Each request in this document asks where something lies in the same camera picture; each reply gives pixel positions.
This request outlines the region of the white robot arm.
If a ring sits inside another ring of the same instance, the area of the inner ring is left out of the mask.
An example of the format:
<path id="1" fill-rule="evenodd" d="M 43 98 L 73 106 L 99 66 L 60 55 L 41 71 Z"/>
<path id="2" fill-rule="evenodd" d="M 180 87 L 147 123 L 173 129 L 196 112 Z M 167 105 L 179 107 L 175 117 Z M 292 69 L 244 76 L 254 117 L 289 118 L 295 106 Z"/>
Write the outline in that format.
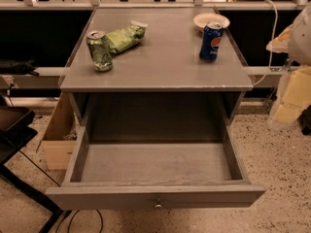
<path id="1" fill-rule="evenodd" d="M 289 57 L 301 65 L 311 65 L 311 4 L 295 18 L 288 42 Z"/>

